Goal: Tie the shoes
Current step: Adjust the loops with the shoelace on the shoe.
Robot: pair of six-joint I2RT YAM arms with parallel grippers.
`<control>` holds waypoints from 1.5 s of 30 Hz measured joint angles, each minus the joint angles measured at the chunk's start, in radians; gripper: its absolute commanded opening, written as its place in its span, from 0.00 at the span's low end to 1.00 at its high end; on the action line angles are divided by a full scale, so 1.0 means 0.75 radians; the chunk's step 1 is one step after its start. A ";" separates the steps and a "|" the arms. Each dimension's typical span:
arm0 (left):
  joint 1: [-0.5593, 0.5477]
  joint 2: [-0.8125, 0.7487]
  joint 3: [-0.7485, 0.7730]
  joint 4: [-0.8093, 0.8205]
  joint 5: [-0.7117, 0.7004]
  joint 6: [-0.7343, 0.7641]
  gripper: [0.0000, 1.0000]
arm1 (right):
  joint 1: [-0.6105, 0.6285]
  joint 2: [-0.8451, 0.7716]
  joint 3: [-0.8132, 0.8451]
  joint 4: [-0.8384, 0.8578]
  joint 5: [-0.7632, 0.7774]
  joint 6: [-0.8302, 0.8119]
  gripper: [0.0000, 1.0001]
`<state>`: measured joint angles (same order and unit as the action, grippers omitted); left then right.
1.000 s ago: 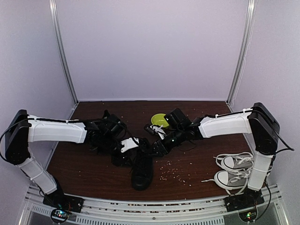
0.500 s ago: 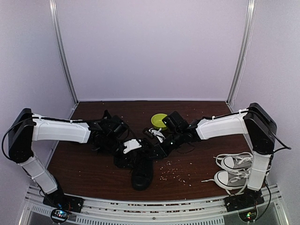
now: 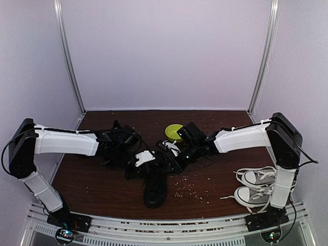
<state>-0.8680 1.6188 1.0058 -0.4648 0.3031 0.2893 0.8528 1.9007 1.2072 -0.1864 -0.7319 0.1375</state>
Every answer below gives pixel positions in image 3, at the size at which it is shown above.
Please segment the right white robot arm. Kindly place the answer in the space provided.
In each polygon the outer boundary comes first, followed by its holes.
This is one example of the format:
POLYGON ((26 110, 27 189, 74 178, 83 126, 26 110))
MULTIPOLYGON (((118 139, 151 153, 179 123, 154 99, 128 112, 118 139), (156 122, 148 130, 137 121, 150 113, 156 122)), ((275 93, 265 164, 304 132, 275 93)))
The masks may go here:
POLYGON ((302 152, 302 136, 281 113, 253 125, 226 128, 206 136, 193 123, 178 129, 177 134, 187 144, 179 149, 175 141, 163 141, 166 150, 173 153, 172 164, 181 172, 201 157, 209 157, 241 149, 272 148, 276 164, 263 168, 241 168, 235 171, 242 184, 231 196, 248 210, 264 211, 263 222, 274 226, 282 218, 282 210, 296 184, 302 152))

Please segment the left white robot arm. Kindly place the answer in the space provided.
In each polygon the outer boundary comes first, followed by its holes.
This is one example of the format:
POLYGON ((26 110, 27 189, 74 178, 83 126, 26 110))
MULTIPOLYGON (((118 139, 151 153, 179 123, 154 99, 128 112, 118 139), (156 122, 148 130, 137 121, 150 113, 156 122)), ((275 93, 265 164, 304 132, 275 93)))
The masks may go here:
POLYGON ((141 166, 156 159, 147 149, 135 153, 132 149, 143 139, 128 125, 115 121, 108 130, 64 130, 35 124, 26 118, 3 148, 9 163, 4 171, 21 180, 48 210, 49 216, 63 228, 70 227, 74 217, 65 200, 49 184, 34 163, 36 154, 59 153, 99 156, 105 163, 122 166, 127 173, 138 174, 141 166))

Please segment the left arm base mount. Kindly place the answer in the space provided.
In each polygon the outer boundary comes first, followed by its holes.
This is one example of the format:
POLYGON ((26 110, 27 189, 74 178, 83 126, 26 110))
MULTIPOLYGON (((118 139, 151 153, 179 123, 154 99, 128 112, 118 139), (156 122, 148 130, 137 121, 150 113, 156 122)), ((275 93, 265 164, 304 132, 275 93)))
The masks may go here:
POLYGON ((79 233, 87 233, 92 218, 74 213, 49 213, 47 223, 58 227, 55 239, 59 244, 68 245, 74 241, 79 233))

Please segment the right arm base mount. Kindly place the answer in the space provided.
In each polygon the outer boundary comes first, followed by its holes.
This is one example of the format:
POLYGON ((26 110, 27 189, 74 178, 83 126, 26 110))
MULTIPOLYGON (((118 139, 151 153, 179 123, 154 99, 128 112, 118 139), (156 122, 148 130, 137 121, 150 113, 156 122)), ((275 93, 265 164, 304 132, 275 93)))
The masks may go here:
POLYGON ((267 243, 277 243, 282 237, 281 225, 289 222, 286 209, 269 207, 265 212, 253 213, 245 217, 248 231, 259 231, 267 243))

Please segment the black sneaker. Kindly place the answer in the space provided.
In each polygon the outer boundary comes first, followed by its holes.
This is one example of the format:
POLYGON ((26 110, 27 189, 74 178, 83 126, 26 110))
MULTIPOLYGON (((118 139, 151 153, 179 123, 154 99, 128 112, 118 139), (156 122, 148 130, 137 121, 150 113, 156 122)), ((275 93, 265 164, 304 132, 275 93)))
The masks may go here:
POLYGON ((147 208, 157 209, 163 205, 168 193, 167 173, 159 166, 152 166, 145 179, 143 201, 147 208))
POLYGON ((133 146, 139 141, 139 137, 137 136, 135 130, 129 125, 124 125, 122 127, 118 120, 114 121, 110 136, 118 143, 125 145, 133 146))

